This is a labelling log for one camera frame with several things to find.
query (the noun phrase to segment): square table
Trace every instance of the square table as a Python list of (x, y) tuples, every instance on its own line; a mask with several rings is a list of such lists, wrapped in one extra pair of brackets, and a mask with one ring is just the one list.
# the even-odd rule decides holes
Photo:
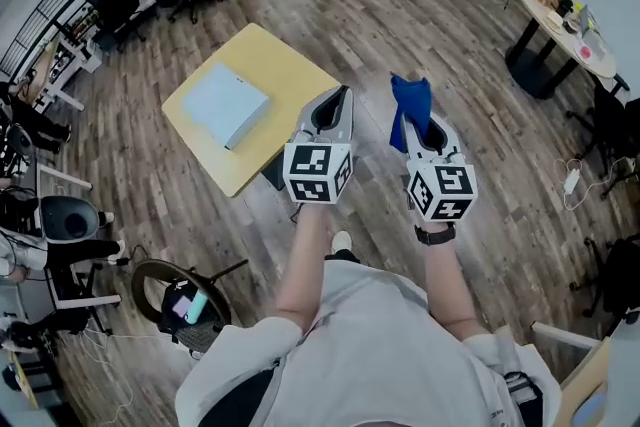
[[(196, 124), (184, 109), (185, 96), (215, 63), (250, 82), (269, 97), (264, 116), (231, 151)], [(337, 87), (338, 81), (256, 24), (220, 47), (169, 97), (162, 110), (202, 167), (229, 197), (278, 156), (295, 130), (300, 111)]]

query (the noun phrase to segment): black table base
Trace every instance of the black table base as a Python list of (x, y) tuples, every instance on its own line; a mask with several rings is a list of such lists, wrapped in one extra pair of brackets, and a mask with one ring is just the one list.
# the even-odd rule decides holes
[(556, 47), (556, 42), (549, 39), (537, 54), (527, 48), (539, 27), (540, 24), (532, 18), (520, 39), (507, 50), (505, 63), (515, 84), (534, 98), (546, 100), (553, 96), (558, 85), (569, 76), (578, 63), (575, 59), (569, 59), (554, 75), (544, 61)]

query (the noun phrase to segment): sneaker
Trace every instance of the sneaker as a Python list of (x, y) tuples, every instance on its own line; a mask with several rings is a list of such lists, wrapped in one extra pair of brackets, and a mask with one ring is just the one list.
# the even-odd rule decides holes
[(115, 255), (109, 255), (109, 257), (107, 258), (109, 265), (116, 265), (120, 258), (124, 258), (124, 252), (127, 249), (127, 244), (124, 240), (118, 240), (117, 243), (118, 246), (120, 246), (120, 251), (118, 251)]
[(335, 255), (341, 249), (346, 249), (347, 251), (351, 251), (351, 235), (349, 235), (346, 231), (339, 231), (333, 237), (331, 241), (331, 252)]
[(113, 212), (102, 212), (104, 214), (104, 224), (102, 226), (106, 226), (107, 224), (111, 224), (116, 220), (116, 216)]

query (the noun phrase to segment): wooden floor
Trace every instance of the wooden floor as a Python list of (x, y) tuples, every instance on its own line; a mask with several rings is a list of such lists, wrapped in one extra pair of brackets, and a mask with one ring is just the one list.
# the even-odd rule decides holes
[[(355, 177), (334, 210), (335, 229), (347, 229), (355, 252), (368, 264), (422, 283), (418, 246), (411, 235), (399, 175), (404, 159), (388, 145), (395, 113), (389, 72), (427, 77), (434, 110), (455, 127), (475, 165), (480, 197), (458, 231), (458, 254), (478, 310), (491, 328), (508, 323), (521, 342), (534, 341), (530, 324), (543, 321), (597, 336), (602, 327), (580, 320), (589, 296), (568, 283), (593, 271), (583, 245), (637, 231), (636, 208), (621, 186), (607, 201), (597, 190), (573, 212), (565, 210), (555, 159), (580, 150), (586, 134), (564, 111), (589, 106), (592, 85), (576, 70), (548, 101), (514, 87), (505, 49), (528, 18), (517, 0), (230, 0), (205, 3), (200, 21), (163, 17), (143, 27), (119, 55), (69, 92), (86, 111), (60, 102), (52, 116), (71, 122), (74, 137), (57, 166), (95, 184), (91, 197), (116, 214), (114, 236), (143, 244), (153, 258), (212, 274), (248, 258), (250, 265), (223, 278), (236, 322), (260, 319), (287, 261), (294, 205), (258, 177), (228, 199), (203, 172), (161, 112), (166, 98), (216, 48), (255, 22), (307, 56), (356, 95)], [(534, 40), (538, 47), (543, 39)], [(558, 68), (565, 57), (550, 59)], [(597, 160), (583, 175), (597, 180)], [(582, 195), (585, 187), (578, 187)], [(122, 294), (118, 309), (105, 309), (116, 333), (157, 334), (130, 299), (131, 269), (107, 269), (101, 280)], [(562, 378), (575, 364), (571, 352), (535, 340)], [(119, 425), (175, 425), (175, 392), (191, 366), (171, 343), (112, 339), (96, 350), (86, 339), (66, 337), (60, 366), (74, 406), (86, 424), (111, 420), (129, 398), (116, 370), (91, 361), (80, 347), (107, 358), (124, 373), (133, 402)]]

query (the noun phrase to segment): black pants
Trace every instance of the black pants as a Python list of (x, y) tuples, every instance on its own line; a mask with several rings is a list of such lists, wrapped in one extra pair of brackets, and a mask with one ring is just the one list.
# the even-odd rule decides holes
[(13, 111), (13, 122), (18, 123), (26, 130), (31, 137), (31, 141), (38, 148), (57, 153), (60, 150), (60, 143), (51, 139), (65, 140), (69, 137), (69, 128), (58, 125), (47, 118), (44, 114), (40, 114), (30, 105), (15, 98), (11, 102), (11, 110)]
[(92, 258), (107, 258), (120, 251), (120, 246), (113, 240), (83, 240), (73, 244), (49, 244), (47, 251), (47, 267), (55, 270), (68, 267), (74, 263)]
[(348, 249), (341, 249), (340, 251), (338, 251), (334, 255), (325, 256), (324, 259), (325, 259), (325, 261), (329, 261), (329, 260), (345, 260), (347, 262), (361, 263), (360, 260), (358, 260), (355, 257), (355, 255), (351, 251), (349, 251)]

